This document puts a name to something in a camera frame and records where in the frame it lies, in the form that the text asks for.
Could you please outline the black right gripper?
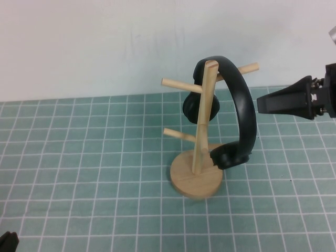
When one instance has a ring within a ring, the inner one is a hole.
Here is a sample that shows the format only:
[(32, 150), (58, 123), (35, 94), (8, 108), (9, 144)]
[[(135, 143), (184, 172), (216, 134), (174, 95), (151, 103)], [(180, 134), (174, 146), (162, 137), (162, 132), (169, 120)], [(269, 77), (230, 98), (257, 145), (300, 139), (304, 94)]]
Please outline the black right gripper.
[(258, 112), (287, 114), (308, 120), (327, 113), (330, 118), (335, 118), (335, 63), (326, 65), (325, 71), (322, 79), (312, 80), (312, 76), (305, 76), (286, 88), (259, 97)]

